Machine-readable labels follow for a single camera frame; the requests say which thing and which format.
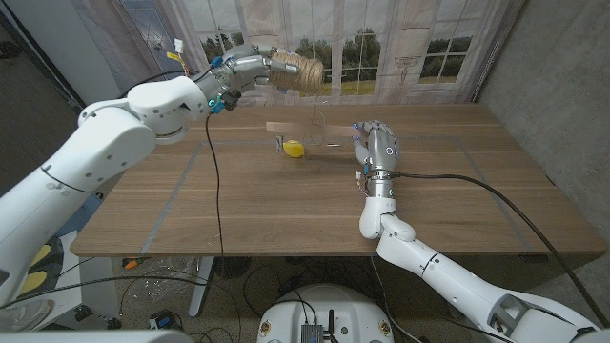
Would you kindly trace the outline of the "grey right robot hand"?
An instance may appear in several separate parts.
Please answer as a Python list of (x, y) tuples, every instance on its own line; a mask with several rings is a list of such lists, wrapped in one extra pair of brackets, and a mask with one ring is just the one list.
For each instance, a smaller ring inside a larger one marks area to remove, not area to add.
[(353, 124), (356, 160), (363, 166), (363, 173), (393, 172), (398, 160), (398, 145), (391, 128), (378, 120)]

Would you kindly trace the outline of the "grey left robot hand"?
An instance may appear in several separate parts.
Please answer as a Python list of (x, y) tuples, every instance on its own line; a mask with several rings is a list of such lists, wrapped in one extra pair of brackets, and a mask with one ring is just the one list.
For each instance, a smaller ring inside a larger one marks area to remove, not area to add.
[(282, 62), (277, 56), (285, 50), (264, 45), (240, 45), (216, 56), (210, 67), (191, 79), (205, 95), (204, 104), (209, 113), (232, 111), (243, 93), (256, 85), (270, 82), (275, 72), (297, 76), (300, 67), (296, 63)]

